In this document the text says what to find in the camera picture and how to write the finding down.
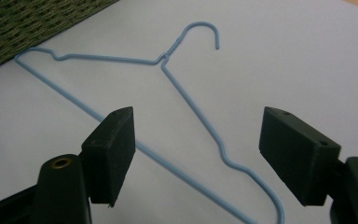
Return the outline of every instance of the white table surface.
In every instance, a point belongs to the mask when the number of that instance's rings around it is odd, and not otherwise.
[[[338,0],[122,0],[41,46],[154,60],[193,21],[169,69],[221,134],[232,160],[276,192],[286,223],[329,223],[324,207],[303,207],[258,150],[264,106],[290,111],[358,156],[358,7]],[[219,159],[213,139],[159,66],[24,61],[99,113],[134,107],[138,140],[197,178],[258,223],[275,223],[268,196]],[[0,200],[36,183],[40,166],[80,152],[98,122],[13,61],[0,66]],[[137,151],[115,208],[91,207],[93,223],[240,223]]]

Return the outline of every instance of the woven basket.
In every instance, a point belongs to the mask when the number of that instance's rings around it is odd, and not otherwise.
[[[118,0],[0,0],[0,64]]]

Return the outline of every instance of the wire hanger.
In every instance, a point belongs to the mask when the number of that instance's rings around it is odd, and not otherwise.
[[[73,104],[77,105],[80,109],[85,111],[87,114],[92,116],[98,121],[103,120],[103,116],[101,116],[99,113],[97,113],[95,110],[87,106],[86,104],[82,103],[79,99],[77,99],[74,95],[69,93],[68,91],[61,88],[59,85],[55,84],[54,82],[50,81],[48,78],[44,77],[42,74],[34,70],[30,65],[24,63],[21,61],[20,57],[21,55],[30,52],[30,51],[38,51],[43,52],[46,54],[51,55],[51,57],[55,61],[65,61],[69,59],[79,59],[79,60],[94,60],[94,61],[107,61],[107,62],[118,62],[118,63],[137,63],[137,64],[144,64],[144,65],[157,65],[158,63],[161,63],[161,70],[165,74],[165,76],[170,80],[170,82],[173,84],[173,86],[179,91],[179,93],[182,95],[182,97],[185,99],[187,104],[190,106],[190,108],[193,110],[193,112],[197,115],[200,122],[203,124],[205,129],[209,132],[213,140],[218,146],[220,157],[225,165],[228,167],[238,170],[240,172],[244,172],[247,175],[249,175],[259,186],[262,188],[267,195],[270,197],[272,202],[274,203],[278,217],[277,217],[277,223],[283,224],[284,223],[284,212],[283,207],[278,199],[278,197],[275,195],[275,193],[272,191],[272,189],[250,168],[242,166],[240,164],[237,164],[233,161],[231,161],[227,155],[224,142],[222,138],[219,136],[218,132],[215,130],[211,122],[205,118],[203,113],[200,111],[200,109],[197,107],[197,105],[194,103],[194,101],[191,99],[191,97],[186,93],[186,91],[182,88],[182,86],[179,84],[179,82],[174,78],[172,73],[167,69],[166,65],[168,61],[170,60],[170,56],[173,54],[173,52],[176,50],[176,48],[182,43],[183,39],[185,38],[187,32],[197,26],[205,26],[213,30],[214,32],[214,43],[215,48],[219,49],[219,32],[217,28],[206,21],[197,21],[189,24],[185,30],[182,32],[182,34],[176,39],[176,41],[173,43],[173,45],[167,50],[167,52],[162,53],[160,56],[156,58],[156,60],[145,60],[145,59],[136,59],[136,58],[123,58],[123,57],[114,57],[114,56],[103,56],[103,55],[90,55],[90,54],[66,54],[63,56],[57,56],[55,52],[52,49],[43,49],[39,47],[29,48],[25,50],[24,52],[16,55],[14,57],[14,60],[17,64],[19,64],[21,67],[23,67],[25,70],[30,72],[35,77],[39,78],[42,82],[50,86],[53,90],[58,92],[60,95],[65,97],[67,100],[72,102]],[[245,214],[243,214],[241,211],[239,211],[237,208],[232,206],[231,204],[227,203],[223,199],[221,199],[219,196],[217,196],[215,193],[213,193],[211,190],[205,188],[201,183],[197,182],[195,179],[191,178],[191,176],[185,174],[183,171],[181,171],[179,168],[175,167],[165,159],[161,158],[159,154],[142,144],[140,141],[136,140],[135,143],[136,147],[142,151],[147,157],[170,171],[172,174],[176,175],[178,178],[182,179],[184,182],[186,182],[189,186],[196,189],[199,193],[203,194],[207,198],[209,198],[214,203],[218,204],[220,207],[228,211],[232,216],[238,218],[240,221],[244,223],[249,224],[255,224],[256,222],[249,217],[247,217]]]

